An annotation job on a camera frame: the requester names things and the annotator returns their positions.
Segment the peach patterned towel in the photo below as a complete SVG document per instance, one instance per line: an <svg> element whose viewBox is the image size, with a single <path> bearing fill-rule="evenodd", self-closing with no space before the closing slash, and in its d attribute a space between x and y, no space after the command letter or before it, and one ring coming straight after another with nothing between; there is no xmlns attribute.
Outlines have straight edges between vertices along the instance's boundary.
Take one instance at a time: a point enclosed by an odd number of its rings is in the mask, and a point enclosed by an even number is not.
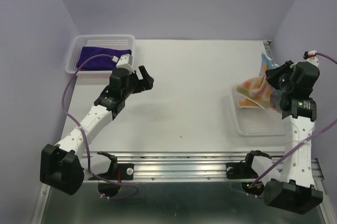
<svg viewBox="0 0 337 224"><path fill-rule="evenodd" d="M259 75L236 86L237 93L244 98L239 100L237 105L239 108L273 109L280 113L281 93L266 80L266 71L278 68L278 64L273 63L264 53L261 54L261 58Z"/></svg>

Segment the purple towel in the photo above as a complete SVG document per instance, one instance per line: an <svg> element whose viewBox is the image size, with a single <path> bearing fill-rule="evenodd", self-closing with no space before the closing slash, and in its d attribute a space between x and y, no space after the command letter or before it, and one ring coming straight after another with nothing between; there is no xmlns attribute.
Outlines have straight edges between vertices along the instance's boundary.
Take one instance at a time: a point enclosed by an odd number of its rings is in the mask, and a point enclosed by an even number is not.
<svg viewBox="0 0 337 224"><path fill-rule="evenodd" d="M101 47L83 47L80 53L79 60L76 64L76 67L79 68L86 60L92 58L96 55L109 55L100 56L90 60L86 63L81 71L108 71L116 68L118 60L127 54L132 54L130 49L118 50L110 48L101 48Z"/></svg>

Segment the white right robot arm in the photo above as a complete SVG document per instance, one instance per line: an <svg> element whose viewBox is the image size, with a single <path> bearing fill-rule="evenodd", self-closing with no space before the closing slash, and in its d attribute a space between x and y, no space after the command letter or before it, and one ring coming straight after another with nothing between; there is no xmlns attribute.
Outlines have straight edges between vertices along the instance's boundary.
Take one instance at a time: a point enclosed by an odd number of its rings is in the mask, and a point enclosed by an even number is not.
<svg viewBox="0 0 337 224"><path fill-rule="evenodd" d="M316 102L310 97L320 75L319 61L308 58L266 71L267 82L281 92L280 109L285 129L285 153L277 162L262 152L242 164L245 175L258 178L251 187L263 186L267 206L305 214L323 201L311 169L311 142L317 119Z"/></svg>

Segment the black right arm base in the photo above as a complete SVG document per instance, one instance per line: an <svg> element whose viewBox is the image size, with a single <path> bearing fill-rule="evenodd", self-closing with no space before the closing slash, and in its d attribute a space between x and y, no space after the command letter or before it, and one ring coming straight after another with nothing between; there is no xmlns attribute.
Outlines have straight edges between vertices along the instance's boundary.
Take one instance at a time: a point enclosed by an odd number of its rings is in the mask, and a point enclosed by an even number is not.
<svg viewBox="0 0 337 224"><path fill-rule="evenodd" d="M251 166L244 162L227 162L225 165L227 179L256 179L258 177Z"/></svg>

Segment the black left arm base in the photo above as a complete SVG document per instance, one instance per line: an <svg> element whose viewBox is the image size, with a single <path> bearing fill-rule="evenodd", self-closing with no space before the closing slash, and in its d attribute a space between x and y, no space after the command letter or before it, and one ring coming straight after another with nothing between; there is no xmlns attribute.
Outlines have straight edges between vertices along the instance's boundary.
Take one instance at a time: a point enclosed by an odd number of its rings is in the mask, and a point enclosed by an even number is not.
<svg viewBox="0 0 337 224"><path fill-rule="evenodd" d="M133 163L118 163L110 162L102 171L94 171L98 176L109 180L133 180L134 164Z"/></svg>

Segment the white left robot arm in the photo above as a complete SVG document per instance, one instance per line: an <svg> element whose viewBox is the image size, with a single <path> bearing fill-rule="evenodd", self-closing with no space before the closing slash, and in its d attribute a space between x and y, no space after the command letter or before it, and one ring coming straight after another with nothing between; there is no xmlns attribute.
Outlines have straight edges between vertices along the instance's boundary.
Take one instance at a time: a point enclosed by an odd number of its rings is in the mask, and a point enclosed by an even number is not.
<svg viewBox="0 0 337 224"><path fill-rule="evenodd" d="M42 183L68 195L75 194L82 183L97 174L91 171L91 158L87 166L81 164L83 154L89 154L89 145L125 107L131 94L151 90L154 78L145 66L139 66L142 78L125 68L112 71L109 84L102 90L81 122L68 117L75 128L54 145L47 144L41 152L39 179Z"/></svg>

